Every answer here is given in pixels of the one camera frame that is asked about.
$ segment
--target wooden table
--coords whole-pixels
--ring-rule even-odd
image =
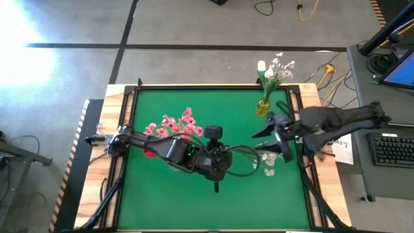
[[[299,85],[300,87],[303,107],[320,106],[320,99],[314,83],[295,83],[295,85]],[[124,97],[124,89],[125,85],[120,84],[108,85],[107,87],[102,114],[99,121],[99,128],[105,134],[113,134],[118,127],[118,120],[120,118],[121,105]],[[129,110],[130,106],[127,108],[126,116],[129,116]],[[323,150],[325,152],[332,153],[330,146],[324,147]],[[104,146],[97,146],[93,148],[91,159],[101,155],[103,152]],[[94,161],[89,166],[83,187],[82,198],[80,200],[76,216],[75,227],[82,226],[98,207],[100,203],[100,188],[103,179],[108,174],[110,163],[111,159],[109,157],[103,157],[102,159]],[[343,196],[342,186],[334,157],[328,156],[323,162],[316,159],[315,165],[323,197],[339,218],[345,224],[351,226],[351,220],[349,218],[345,198]],[[318,217],[320,216],[318,205],[313,197],[311,197],[311,199],[316,226],[321,226],[321,219]],[[111,226],[111,221],[113,219],[114,200],[115,198],[113,198],[109,206],[109,213],[106,223],[107,226]]]

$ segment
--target glass vase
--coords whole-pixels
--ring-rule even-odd
[[[256,115],[259,117],[263,117],[270,109],[270,101],[269,99],[262,98],[259,100],[256,106]]]

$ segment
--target green table surface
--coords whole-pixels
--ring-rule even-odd
[[[162,115],[178,118],[193,109],[198,126],[223,127],[221,142],[229,146],[255,146],[268,139],[251,136],[265,126],[254,110],[263,97],[259,89],[142,90],[138,95],[134,127],[144,131],[159,124]],[[288,103],[286,89],[271,95],[274,103]],[[279,109],[272,104],[272,110]],[[242,155],[233,154],[233,172],[253,169]],[[226,175],[220,192],[198,173],[175,171],[162,159],[149,159],[131,148],[127,163],[118,229],[306,229],[309,220],[300,173],[295,161],[277,159],[275,175],[260,168],[250,177]]]

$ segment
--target keyboard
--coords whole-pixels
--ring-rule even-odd
[[[393,136],[396,135],[367,134],[374,165],[414,168],[414,135]]]

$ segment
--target yellow cable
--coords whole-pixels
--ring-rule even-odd
[[[348,76],[348,74],[345,74],[342,78],[340,78],[338,80],[338,82],[336,82],[335,86],[328,92],[328,95],[325,97],[325,99],[322,102],[322,105],[324,103],[326,103],[326,101],[328,101],[329,97],[331,97],[331,95],[333,94],[334,90],[339,87],[339,85],[341,85],[342,81]]]
[[[303,19],[302,18],[302,9],[301,8],[299,8],[299,17],[300,17],[300,20],[302,20],[302,21],[307,21],[308,19],[310,19],[312,16],[313,16],[313,13],[315,13],[315,11],[316,11],[316,7],[318,6],[318,3],[319,3],[319,0],[316,0],[316,3],[315,3],[315,6],[314,6],[314,8],[313,8],[313,10],[312,10],[312,13],[310,13],[310,16],[309,17],[307,17],[306,19]]]
[[[322,84],[323,80],[325,79],[325,77],[329,74],[328,71],[325,72],[325,74],[322,76],[321,80],[319,81],[319,83],[316,85],[316,88],[319,88],[319,86]]]
[[[401,30],[401,32],[399,32],[398,33],[398,35],[399,36],[401,36],[401,35],[403,35],[404,33],[406,33],[408,30],[410,30],[411,28],[413,28],[414,27],[414,23],[413,24],[411,24],[410,26],[408,26],[408,27],[406,27],[406,28],[404,28],[403,30]],[[382,44],[380,44],[380,48],[382,48],[382,47],[385,47],[385,46],[387,46],[387,45],[389,45],[389,39],[387,39],[386,41],[384,41]]]

